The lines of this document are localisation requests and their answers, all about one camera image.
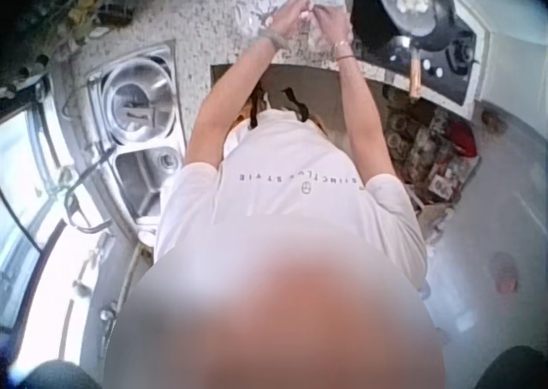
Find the window frame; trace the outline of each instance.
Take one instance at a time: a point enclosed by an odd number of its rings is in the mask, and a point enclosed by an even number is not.
[[[44,83],[44,87],[47,93],[51,93],[51,88],[46,77],[43,77],[39,82]],[[16,241],[15,252],[19,249],[27,248],[26,243],[30,242],[30,245],[36,249],[39,254],[38,260],[32,270],[29,277],[27,287],[23,293],[21,304],[17,309],[17,315],[15,317],[14,325],[7,327],[0,325],[0,337],[2,337],[2,353],[7,358],[7,361],[11,363],[16,359],[19,349],[21,347],[21,341],[23,339],[27,318],[30,313],[31,304],[34,294],[39,285],[39,280],[44,271],[45,265],[50,257],[50,254],[57,244],[60,236],[62,235],[67,224],[62,217],[56,223],[52,233],[48,237],[43,247],[40,247],[36,242],[35,236],[39,227],[45,221],[47,215],[51,212],[53,205],[55,204],[55,183],[51,176],[51,171],[48,169],[48,164],[45,160],[45,150],[48,150],[53,160],[53,164],[59,168],[60,162],[53,145],[51,134],[48,130],[44,106],[38,100],[34,93],[35,86],[32,85],[17,93],[14,99],[9,102],[0,101],[0,124],[7,122],[9,119],[17,116],[25,116],[27,124],[27,137],[31,144],[34,163],[39,172],[40,178],[44,184],[44,188],[48,195],[47,201],[40,207],[38,212],[33,216],[27,227],[21,222],[20,218],[16,215],[15,211],[9,204],[8,200],[3,194],[2,188],[0,188],[0,201],[5,205],[9,215],[14,220],[15,225],[21,231],[21,237]],[[44,148],[42,142],[40,142],[40,132],[44,133],[45,142],[47,148]],[[76,208],[72,208],[71,213],[76,212]]]

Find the frying pan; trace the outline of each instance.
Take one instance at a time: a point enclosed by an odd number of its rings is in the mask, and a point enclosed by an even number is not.
[[[402,12],[396,0],[381,0],[394,25],[402,36],[410,38],[411,69],[409,96],[420,97],[420,50],[441,51],[456,35],[455,2],[453,0],[427,0],[424,12]]]

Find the pan handle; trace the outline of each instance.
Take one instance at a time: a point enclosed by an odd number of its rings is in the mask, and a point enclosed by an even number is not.
[[[412,100],[420,99],[420,54],[419,50],[411,50],[411,72],[409,74],[409,97]]]

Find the sink basin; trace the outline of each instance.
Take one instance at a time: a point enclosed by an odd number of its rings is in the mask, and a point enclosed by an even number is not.
[[[181,167],[181,155],[172,147],[116,156],[113,168],[118,186],[137,223],[144,218],[159,218],[162,189]]]
[[[175,42],[131,52],[87,76],[94,137],[115,147],[103,174],[121,224],[154,232],[160,196],[185,156],[176,91]]]

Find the wristwatch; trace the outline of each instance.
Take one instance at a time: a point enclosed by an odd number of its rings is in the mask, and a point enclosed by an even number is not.
[[[268,38],[274,44],[277,51],[280,49],[289,49],[289,43],[282,35],[271,31],[268,27],[262,27],[259,29],[259,36],[261,38]]]

